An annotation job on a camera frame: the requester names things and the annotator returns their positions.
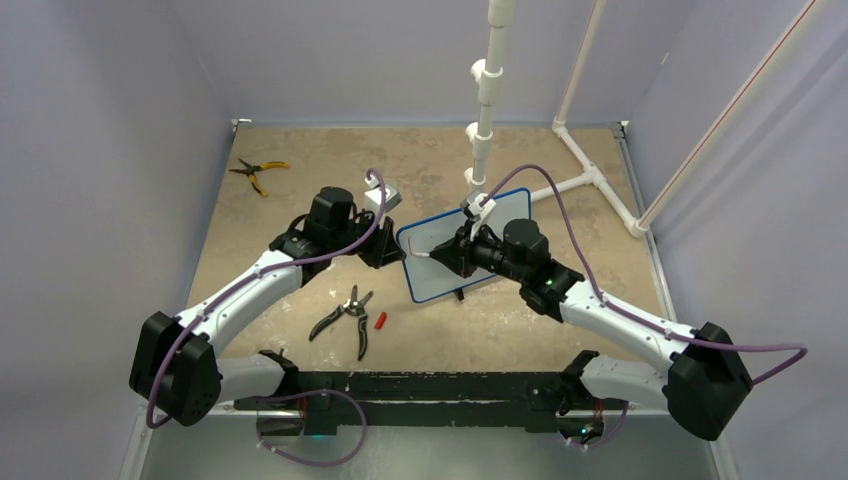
whiteboard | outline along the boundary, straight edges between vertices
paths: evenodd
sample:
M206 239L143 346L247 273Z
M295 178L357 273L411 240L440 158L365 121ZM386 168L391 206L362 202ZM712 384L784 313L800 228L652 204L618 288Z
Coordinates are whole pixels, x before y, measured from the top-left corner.
M530 217L530 190L516 188L495 195L497 205L489 217L489 226L498 236L503 237L504 226L515 218ZM409 252L410 245L415 252L429 252L437 245L453 238L467 217L457 208L419 222L407 225L397 232L397 242L406 252L403 270L409 285L409 294L415 303L424 303L446 295L459 288L467 288L495 275L478 268L474 275L462 278L448 270L441 263L427 258L416 257Z

needle nose pliers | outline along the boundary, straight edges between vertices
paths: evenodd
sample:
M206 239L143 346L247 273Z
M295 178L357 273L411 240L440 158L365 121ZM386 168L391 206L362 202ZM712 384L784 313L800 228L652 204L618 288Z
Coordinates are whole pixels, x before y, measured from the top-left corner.
M253 185L253 189L256 190L256 193L262 195L263 197L267 197L268 192L262 190L262 187L259 186L259 182L256 181L256 172L268 170L269 168L289 168L289 164L286 162L267 162L261 163L259 165L251 165L242 160L241 158L239 158L239 162L244 165L244 168L231 168L230 171L234 173L240 173L242 175L247 175L247 178L250 179L250 184Z
M322 318L318 323L312 327L312 331L309 333L309 341L311 342L321 330L329 327L333 322L341 318L342 314L346 313L348 315L352 315L357 317L357 329L359 330L359 355L357 355L357 360L362 360L362 357L365 356L365 351L368 350L368 331L366 330L366 322L368 321L368 314L365 313L365 304L368 303L368 300L371 300L371 296L374 295L374 291L370 291L362 297L362 300L356 299L357 289L356 285L353 286L353 289L350 292L350 300L345 302L342 305L336 307L333 310L333 313L327 315Z

black handle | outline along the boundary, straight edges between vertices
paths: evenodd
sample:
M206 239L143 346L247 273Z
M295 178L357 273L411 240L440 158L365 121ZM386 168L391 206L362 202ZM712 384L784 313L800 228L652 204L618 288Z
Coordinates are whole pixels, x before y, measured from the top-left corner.
M316 323L315 326L312 327L312 331L309 332L309 341L311 342L319 333L321 333L321 330L324 330L325 328L329 327L330 324L338 320L339 317L342 316L343 312L344 307L339 305L338 307L336 307L335 310L333 310L333 313L327 315L326 317L322 318L318 323Z
M368 350L368 315L359 317L359 355L356 361L361 361L365 356L365 351Z

blue border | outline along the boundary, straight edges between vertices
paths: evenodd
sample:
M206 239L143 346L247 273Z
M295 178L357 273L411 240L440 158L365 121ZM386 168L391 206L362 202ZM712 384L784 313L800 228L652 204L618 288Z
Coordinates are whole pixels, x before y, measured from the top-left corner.
M501 197L506 197L506 196L508 196L508 195L512 195L512 194L514 194L514 193L516 193L516 192L522 192L522 191L523 191L524 193L526 193L526 194L527 194L527 211L529 212L529 215L530 215L528 218L531 218L531 219L532 219L532 218L533 218L533 207L532 207L532 204L531 204L531 202L530 202L530 190L529 190L527 187L518 187L518 188L516 188L515 190L510 190L510 191L508 191L508 192L505 192L505 193L501 193L501 194L495 195L495 200L497 200L497 199L499 199L499 198L501 198ZM439 214L439 215L436 215L435 217L425 218L424 220L419 220L419 221L417 221L417 222L415 222L415 223L410 223L409 225L406 225L405 227L402 227L402 228L400 228L400 229L397 231L397 233L395 234L395 242L397 242L397 243L398 243L398 245L400 245L400 234L401 234L404 230L410 229L410 228L412 228L412 227L417 227L418 225L422 225L422 224L425 224L425 223L430 223L430 222L432 222L433 220L438 220L438 219L440 219L440 218L442 218L442 217L447 217L448 215L453 215L454 213L461 212L461 211L462 211L462 209L461 209L461 208L455 208L455 209L450 210L450 211L448 211L448 212L445 212L445 213L441 213L441 214ZM404 273L404 275L406 275L406 286L407 286L407 288L409 288L409 296L410 296L410 297L412 297L412 301L413 301L413 302L415 302L415 303L427 303L427 302L429 302L430 300L433 300L433 299L436 299L436 298L439 298L439 297L445 296L445 295L447 295L447 294L449 294L449 293L451 293L451 292L452 292L452 290L448 290L448 291L447 291L447 292L445 292L445 293L440 293L440 294L438 294L438 295L435 295L435 296L430 297L430 298L425 299L425 300L416 300L416 299L415 299L415 294L413 294L413 293L412 293L412 282L410 282L410 281L409 281L409 271L406 269L406 261L404 261L404 262L402 262L402 263L403 263L403 273ZM495 274L493 273L493 274L489 275L488 277L484 277L484 278L481 278L480 280L477 280L477 281L471 282L471 283L469 283L468 285L466 285L466 286L464 286L464 287L462 287L462 288L468 288L468 287L470 287L471 285L476 285L476 284L478 284L478 283L480 283L480 282L482 282L482 281L488 280L488 279L490 279L490 278L492 278L492 277L494 277L494 276L495 276Z

beige table surface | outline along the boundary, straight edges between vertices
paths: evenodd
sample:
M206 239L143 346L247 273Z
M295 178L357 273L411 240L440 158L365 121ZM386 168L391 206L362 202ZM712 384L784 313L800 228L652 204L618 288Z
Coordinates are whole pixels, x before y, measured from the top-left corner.
M618 148L606 129L576 130L574 138L603 170L634 210ZM285 161L290 169L259 173L269 196L262 198L242 175L226 173L197 267L189 304L217 291L249 267L268 243L326 185L346 188L361 205L365 170L374 166L398 187L404 201L390 216L396 228L456 208L466 193L462 172L471 165L471 147L459 128L241 128L229 158L250 163ZM489 186L523 163L538 163L557 181L579 175L577 160L548 129L495 131L489 160ZM523 172L507 188L545 186L535 172ZM621 220L591 186L565 194L578 240L601 287L649 312L660 314L643 240L632 238ZM553 198L533 205L533 217L550 239L560 262L583 271ZM356 320L345 316L307 340L309 331L351 286L374 290L367 305L369 346L356 361ZM633 358L585 330L536 315L518 296L518 285L499 280L473 290L460 303L453 296L418 305L410 299L403 267L367 268L357 257L341 257L305 288L269 308L227 348L224 356L259 349L285 349L302 369L417 371L559 370L583 349ZM382 330L373 324L388 313Z

